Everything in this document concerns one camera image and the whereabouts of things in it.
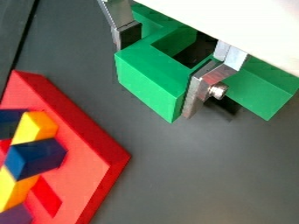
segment metal clamp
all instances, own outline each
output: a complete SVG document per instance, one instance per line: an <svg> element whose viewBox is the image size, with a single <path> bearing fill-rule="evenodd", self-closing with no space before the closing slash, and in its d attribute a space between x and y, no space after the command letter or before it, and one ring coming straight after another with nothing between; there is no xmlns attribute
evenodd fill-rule
<svg viewBox="0 0 299 224"><path fill-rule="evenodd" d="M116 50L142 39L142 24L135 21L128 0L97 0L111 26Z"/></svg>
<svg viewBox="0 0 299 224"><path fill-rule="evenodd" d="M194 116L203 103L211 97L215 97L218 100L224 97L228 86L222 81L239 71L248 54L235 46L219 41L214 57L224 61L224 63L214 60L207 61L191 77L191 85L182 110L182 115L186 118Z"/></svg>

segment gray surface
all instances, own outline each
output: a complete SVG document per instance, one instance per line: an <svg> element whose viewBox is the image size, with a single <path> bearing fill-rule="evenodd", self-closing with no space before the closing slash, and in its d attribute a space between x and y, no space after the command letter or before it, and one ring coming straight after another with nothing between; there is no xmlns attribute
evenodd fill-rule
<svg viewBox="0 0 299 224"><path fill-rule="evenodd" d="M17 69L49 77L132 154L92 224L296 224L299 98L264 122L206 108L172 125L118 84L96 1L41 0Z"/></svg>
<svg viewBox="0 0 299 224"><path fill-rule="evenodd" d="M0 98L35 0L0 0Z"/></svg>

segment screw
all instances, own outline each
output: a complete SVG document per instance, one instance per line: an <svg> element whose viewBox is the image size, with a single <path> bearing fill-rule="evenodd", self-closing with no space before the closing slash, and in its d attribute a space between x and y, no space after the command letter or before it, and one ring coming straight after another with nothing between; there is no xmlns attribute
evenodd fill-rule
<svg viewBox="0 0 299 224"><path fill-rule="evenodd" d="M214 96L218 100L222 100L228 91L228 88L228 85L226 85L223 82L219 82L210 88L210 96Z"/></svg>

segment red board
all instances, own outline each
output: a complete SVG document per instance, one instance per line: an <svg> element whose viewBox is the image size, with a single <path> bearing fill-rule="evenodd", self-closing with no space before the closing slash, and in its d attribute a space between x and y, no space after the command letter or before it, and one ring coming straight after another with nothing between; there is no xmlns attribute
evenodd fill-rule
<svg viewBox="0 0 299 224"><path fill-rule="evenodd" d="M127 151L39 74L12 72L0 109L45 111L60 126L56 140L68 150L61 167L41 175L51 194L29 192L32 223L89 223L127 165ZM61 202L57 211L45 206L49 195Z"/></svg>

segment yellow block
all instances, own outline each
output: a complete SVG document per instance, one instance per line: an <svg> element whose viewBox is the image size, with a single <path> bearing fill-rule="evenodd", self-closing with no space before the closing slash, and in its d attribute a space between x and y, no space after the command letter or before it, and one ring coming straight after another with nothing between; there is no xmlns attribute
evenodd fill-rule
<svg viewBox="0 0 299 224"><path fill-rule="evenodd" d="M15 182L15 178L3 166L0 171L0 213L21 204L31 191L40 175Z"/></svg>
<svg viewBox="0 0 299 224"><path fill-rule="evenodd" d="M12 144L23 144L52 138L57 129L59 125L44 112L25 112L13 135Z"/></svg>

